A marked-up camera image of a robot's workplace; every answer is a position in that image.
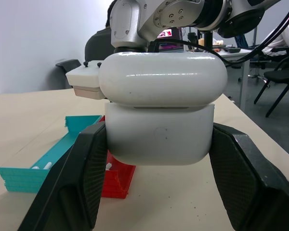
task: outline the teal tray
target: teal tray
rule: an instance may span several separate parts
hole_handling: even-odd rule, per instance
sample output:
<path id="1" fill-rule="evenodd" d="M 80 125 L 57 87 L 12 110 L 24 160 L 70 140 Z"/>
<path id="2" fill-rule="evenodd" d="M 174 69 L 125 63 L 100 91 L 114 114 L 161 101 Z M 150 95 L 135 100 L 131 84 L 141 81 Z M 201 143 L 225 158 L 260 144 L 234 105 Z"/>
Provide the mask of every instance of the teal tray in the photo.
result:
<path id="1" fill-rule="evenodd" d="M 0 167 L 0 175 L 5 181 L 7 191 L 38 193 L 49 173 L 49 170 L 43 169 L 47 163 L 51 162 L 54 165 L 75 143 L 78 134 L 86 127 L 98 123 L 101 118 L 101 115 L 67 116 L 68 133 L 34 165 L 30 168 Z"/>

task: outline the desk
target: desk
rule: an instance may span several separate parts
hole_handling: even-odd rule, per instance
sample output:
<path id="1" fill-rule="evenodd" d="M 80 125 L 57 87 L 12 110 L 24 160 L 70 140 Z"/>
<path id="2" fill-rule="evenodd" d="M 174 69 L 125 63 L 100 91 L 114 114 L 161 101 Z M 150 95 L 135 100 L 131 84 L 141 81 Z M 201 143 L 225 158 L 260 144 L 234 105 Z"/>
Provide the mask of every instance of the desk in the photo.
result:
<path id="1" fill-rule="evenodd" d="M 219 54 L 228 61 L 238 60 L 245 55 L 249 54 L 251 51 L 241 49 L 239 53 L 229 53 L 226 51 L 221 51 Z M 247 87 L 248 87 L 248 79 L 249 79 L 249 71 L 250 71 L 250 60 L 246 61 L 242 64 L 242 82 L 241 82 L 241 92 L 240 92 L 240 109 L 245 111 L 245 104 L 247 100 Z"/>
<path id="2" fill-rule="evenodd" d="M 104 114 L 106 100 L 73 90 L 0 95 L 0 166 L 29 167 L 66 132 L 65 116 Z M 289 180 L 289 155 L 222 95 L 214 120 L 241 130 Z M 0 178 L 0 231 L 16 230 L 35 195 L 6 192 Z M 95 231 L 231 231 L 210 159 L 184 167 L 137 167 L 125 200 L 103 198 Z"/>

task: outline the plastic container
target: plastic container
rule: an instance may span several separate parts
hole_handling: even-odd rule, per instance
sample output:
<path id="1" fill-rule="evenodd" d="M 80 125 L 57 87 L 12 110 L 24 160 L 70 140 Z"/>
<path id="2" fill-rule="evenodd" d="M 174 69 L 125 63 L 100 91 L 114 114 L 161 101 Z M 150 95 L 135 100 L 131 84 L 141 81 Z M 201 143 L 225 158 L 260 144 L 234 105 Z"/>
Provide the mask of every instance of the plastic container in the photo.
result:
<path id="1" fill-rule="evenodd" d="M 53 166 L 75 143 L 78 134 L 87 126 L 102 121 L 105 121 L 105 117 L 100 115 L 67 116 L 68 133 L 33 166 L 30 168 L 0 167 L 0 175 L 5 181 L 7 191 L 38 193 L 50 171 L 44 167 L 49 162 Z M 108 152 L 107 163 L 111 163 L 112 167 L 105 172 L 102 197 L 125 199 L 136 167 L 117 161 L 110 152 Z"/>
<path id="2" fill-rule="evenodd" d="M 78 134 L 87 126 L 97 123 L 101 115 L 91 116 L 67 116 L 66 127 L 68 133 L 53 146 L 40 160 L 30 168 L 0 167 L 0 175 L 5 181 L 5 187 L 9 192 L 38 193 L 49 169 L 44 169 L 51 162 L 52 166 L 75 143 Z"/>
<path id="3" fill-rule="evenodd" d="M 111 163 L 112 167 L 105 172 L 102 197 L 125 199 L 128 195 L 136 166 L 119 162 L 110 152 L 108 152 L 107 163 Z"/>

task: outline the black cable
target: black cable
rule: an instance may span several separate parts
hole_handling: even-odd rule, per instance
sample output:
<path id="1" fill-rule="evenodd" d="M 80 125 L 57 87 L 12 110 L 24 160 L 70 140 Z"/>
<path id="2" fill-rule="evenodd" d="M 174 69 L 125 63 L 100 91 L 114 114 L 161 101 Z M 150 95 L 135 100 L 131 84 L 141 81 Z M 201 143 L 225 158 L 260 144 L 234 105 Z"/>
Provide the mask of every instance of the black cable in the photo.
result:
<path id="1" fill-rule="evenodd" d="M 259 54 L 260 52 L 262 52 L 262 50 L 267 47 L 271 42 L 273 42 L 289 25 L 289 12 L 286 15 L 286 17 L 284 18 L 284 20 L 278 25 L 278 27 L 271 33 L 271 36 L 269 36 L 267 39 L 265 39 L 261 45 L 259 45 L 256 49 L 254 49 L 251 53 L 247 54 L 246 56 L 240 58 L 237 61 L 228 61 L 225 60 L 223 57 L 221 57 L 217 52 L 212 51 L 211 49 L 208 49 L 204 46 L 200 46 L 191 42 L 187 42 L 187 41 L 182 41 L 182 40 L 177 40 L 177 39 L 170 39 L 170 38 L 158 38 L 156 39 L 154 42 L 152 42 L 151 46 L 155 46 L 155 50 L 158 50 L 158 47 L 160 43 L 162 42 L 166 42 L 166 43 L 175 43 L 175 44 L 183 44 L 183 45 L 187 45 L 187 46 L 192 46 L 192 47 L 196 47 L 199 48 L 201 50 L 207 51 L 211 54 L 216 55 L 217 57 L 219 57 L 223 62 L 225 62 L 226 67 L 235 65 L 235 64 L 242 64 L 244 62 L 246 62 L 247 60 L 253 58 L 255 55 Z"/>
<path id="2" fill-rule="evenodd" d="M 160 43 L 174 43 L 174 44 L 183 44 L 183 45 L 187 45 L 187 46 L 191 46 L 191 47 L 196 47 L 199 48 L 201 50 L 207 51 L 211 54 L 216 55 L 217 57 L 219 57 L 223 62 L 227 63 L 227 64 L 232 64 L 233 62 L 225 60 L 222 56 L 220 56 L 217 52 L 212 51 L 210 48 L 201 46 L 201 45 L 197 45 L 195 43 L 192 42 L 187 42 L 187 41 L 183 41 L 183 40 L 178 40 L 178 39 L 172 39 L 172 38 L 158 38 L 156 39 L 152 44 L 153 46 L 159 46 Z"/>

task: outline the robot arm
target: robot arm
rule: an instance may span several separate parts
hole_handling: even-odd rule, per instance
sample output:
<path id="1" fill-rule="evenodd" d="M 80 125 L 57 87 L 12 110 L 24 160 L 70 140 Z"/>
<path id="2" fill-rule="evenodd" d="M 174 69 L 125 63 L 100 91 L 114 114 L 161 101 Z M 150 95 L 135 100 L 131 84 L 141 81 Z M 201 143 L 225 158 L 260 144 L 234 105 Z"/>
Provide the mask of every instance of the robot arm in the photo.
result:
<path id="1" fill-rule="evenodd" d="M 245 34 L 280 0 L 118 0 L 111 13 L 112 45 L 145 51 L 169 27 L 217 30 L 224 38 Z"/>

